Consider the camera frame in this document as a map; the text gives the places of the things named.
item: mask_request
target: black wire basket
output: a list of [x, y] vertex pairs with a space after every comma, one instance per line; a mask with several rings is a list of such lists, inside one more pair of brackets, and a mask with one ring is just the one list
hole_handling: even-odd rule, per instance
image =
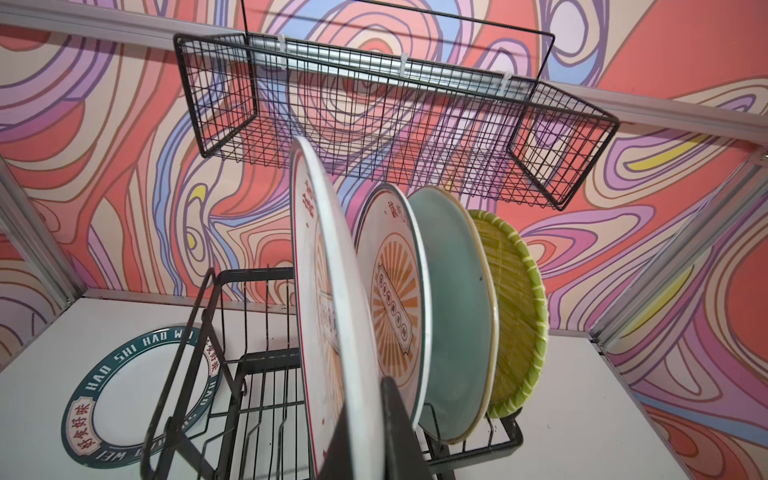
[[[208, 270], [147, 429], [140, 463], [144, 480], [168, 478], [177, 454], [186, 465], [177, 460], [172, 478], [316, 477], [296, 316], [288, 306], [270, 301], [278, 296], [290, 303], [292, 283], [291, 267], [225, 270], [218, 275]], [[261, 297], [266, 302], [225, 302], [225, 294]], [[200, 328], [200, 337], [192, 355], [182, 362], [193, 326]], [[213, 349], [220, 359], [223, 381], [204, 419], [185, 432], [184, 417], [204, 363], [204, 348]], [[180, 367], [185, 373], [178, 375]], [[382, 382], [387, 479], [427, 480], [437, 475], [450, 480], [454, 469], [511, 455], [522, 445], [516, 415], [501, 420], [486, 417], [487, 425], [478, 427], [468, 442], [451, 447], [421, 430], [414, 435], [400, 393], [389, 380]], [[181, 383], [177, 391], [174, 382]], [[172, 413], [164, 419], [163, 411]], [[343, 409], [318, 480], [352, 478], [345, 418]], [[162, 445], [155, 460], [152, 445]]]
[[[554, 43], [543, 31], [359, 1], [537, 35], [538, 74]], [[333, 175], [563, 210], [619, 125], [538, 76], [258, 35], [247, 24], [174, 43], [204, 157], [286, 167], [301, 135]]]

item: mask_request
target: plate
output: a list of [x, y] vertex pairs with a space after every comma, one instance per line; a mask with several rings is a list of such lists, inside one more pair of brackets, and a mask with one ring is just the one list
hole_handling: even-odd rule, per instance
[[451, 194], [423, 187], [409, 202], [432, 287], [432, 358], [419, 424], [432, 437], [457, 443], [482, 420], [491, 398], [498, 354], [493, 279], [477, 228]]
[[[82, 379], [61, 419], [61, 441], [73, 460], [92, 468], [117, 468], [141, 459], [147, 425], [185, 328], [172, 326], [137, 336], [105, 356]], [[199, 337], [200, 330], [193, 328], [182, 360], [187, 364]], [[191, 395], [197, 400], [187, 408], [183, 432], [204, 416], [219, 386], [220, 365], [210, 340], [203, 352], [206, 362], [200, 364]], [[179, 396], [183, 379], [178, 376], [174, 381], [171, 398]], [[162, 418], [173, 415], [174, 407], [168, 403]], [[159, 452], [164, 442], [159, 427], [152, 453]]]
[[384, 425], [371, 312], [336, 192], [306, 138], [291, 147], [296, 310], [317, 475], [346, 404], [355, 478], [384, 473]]
[[498, 358], [488, 416], [516, 412], [536, 387], [547, 354], [549, 312], [544, 282], [525, 241], [509, 223], [470, 210], [492, 267], [498, 302]]
[[419, 225], [397, 187], [380, 184], [368, 196], [355, 249], [371, 306], [379, 370], [395, 380], [415, 428], [429, 374], [432, 294]]

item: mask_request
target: orange sunburst design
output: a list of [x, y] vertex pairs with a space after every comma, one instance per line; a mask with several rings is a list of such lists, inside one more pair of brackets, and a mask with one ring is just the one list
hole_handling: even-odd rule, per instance
[[341, 376], [339, 337], [336, 331], [336, 311], [333, 309], [333, 291], [328, 274], [325, 242], [317, 226], [315, 242], [315, 281], [317, 282], [317, 327], [326, 359], [326, 381], [333, 404], [333, 421], [339, 418], [344, 403], [344, 385]]
[[[415, 259], [406, 240], [391, 233], [382, 242], [373, 269], [371, 310], [379, 366], [397, 386], [411, 379], [422, 346], [422, 300]], [[399, 322], [401, 313], [404, 323]]]

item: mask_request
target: green plate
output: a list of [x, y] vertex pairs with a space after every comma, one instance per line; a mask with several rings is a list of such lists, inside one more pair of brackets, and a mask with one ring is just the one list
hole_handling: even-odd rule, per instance
[[498, 351], [496, 295], [467, 210], [437, 187], [416, 191], [409, 202], [432, 286], [432, 356], [419, 424], [430, 436], [457, 443], [482, 420], [491, 398]]
[[488, 416], [519, 409], [547, 352], [549, 313], [541, 273], [518, 232], [494, 214], [470, 210], [491, 267], [499, 314], [498, 358]]

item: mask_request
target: celadon plate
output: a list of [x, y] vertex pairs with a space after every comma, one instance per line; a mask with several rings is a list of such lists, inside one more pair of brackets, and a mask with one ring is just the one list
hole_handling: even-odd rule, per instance
[[354, 478], [384, 475], [371, 309], [339, 199], [312, 145], [291, 147], [290, 205], [302, 372], [315, 476], [346, 405]]
[[374, 188], [355, 235], [357, 263], [371, 306], [379, 370], [395, 380], [415, 428], [432, 350], [432, 294], [422, 236], [406, 196]]
[[480, 423], [491, 398], [498, 354], [493, 279], [475, 223], [451, 194], [423, 187], [409, 203], [432, 288], [432, 358], [419, 424], [436, 439], [458, 443]]

